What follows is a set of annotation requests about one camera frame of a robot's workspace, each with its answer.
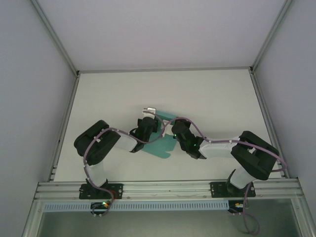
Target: teal cloth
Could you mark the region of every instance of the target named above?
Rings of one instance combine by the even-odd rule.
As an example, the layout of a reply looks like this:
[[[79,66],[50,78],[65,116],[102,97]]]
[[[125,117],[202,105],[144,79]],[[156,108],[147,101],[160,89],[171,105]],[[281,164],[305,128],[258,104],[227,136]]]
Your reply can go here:
[[[162,111],[156,111],[156,114],[161,117],[163,120],[170,121],[175,119],[177,116],[168,114]],[[161,133],[161,122],[158,121],[158,129],[156,133],[152,133],[150,136],[150,141],[159,137]],[[173,139],[173,136],[166,134],[164,137],[158,139],[157,141],[146,144],[142,151],[152,154],[159,158],[169,158],[170,154],[168,152],[173,151],[175,145],[177,143],[176,139]]]

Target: gray wall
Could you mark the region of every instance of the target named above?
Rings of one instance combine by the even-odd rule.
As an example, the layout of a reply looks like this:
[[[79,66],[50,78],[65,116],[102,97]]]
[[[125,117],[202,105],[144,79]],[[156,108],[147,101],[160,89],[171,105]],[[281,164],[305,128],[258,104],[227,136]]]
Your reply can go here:
[[[316,1],[296,1],[257,77],[291,177],[299,177],[316,220]]]
[[[0,235],[22,234],[74,77],[30,1],[0,7]]]

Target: white table surface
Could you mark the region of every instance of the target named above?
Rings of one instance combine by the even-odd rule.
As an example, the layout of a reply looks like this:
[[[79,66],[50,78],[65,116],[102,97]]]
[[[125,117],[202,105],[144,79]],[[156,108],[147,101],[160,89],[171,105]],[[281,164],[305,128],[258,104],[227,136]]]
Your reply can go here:
[[[129,131],[147,107],[188,117],[210,138],[231,138],[250,130],[270,142],[248,70],[81,74],[54,181],[85,181],[74,141],[96,121]],[[106,177],[109,181],[227,179],[239,167],[232,158],[195,160],[178,143],[170,153],[162,159],[114,148],[106,156]],[[279,172],[270,175],[279,177]]]

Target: white wall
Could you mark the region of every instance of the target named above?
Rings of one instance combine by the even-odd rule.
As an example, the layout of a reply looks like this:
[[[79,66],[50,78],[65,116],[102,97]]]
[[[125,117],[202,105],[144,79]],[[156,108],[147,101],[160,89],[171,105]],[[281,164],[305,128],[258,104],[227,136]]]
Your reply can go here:
[[[316,1],[296,1],[257,77],[291,177],[316,220]]]
[[[74,77],[30,1],[0,7],[0,235],[22,234]]]
[[[79,70],[251,66],[284,0],[39,0]]]

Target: glass panel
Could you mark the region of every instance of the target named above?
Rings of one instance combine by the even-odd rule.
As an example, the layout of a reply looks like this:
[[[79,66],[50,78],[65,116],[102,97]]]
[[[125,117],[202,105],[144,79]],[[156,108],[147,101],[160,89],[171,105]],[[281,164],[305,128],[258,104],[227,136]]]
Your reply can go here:
[[[250,200],[247,210],[256,216],[259,236],[301,236],[291,201]],[[248,218],[248,225],[256,224]],[[242,216],[228,211],[110,212],[93,218],[89,212],[44,213],[38,237],[249,237]]]

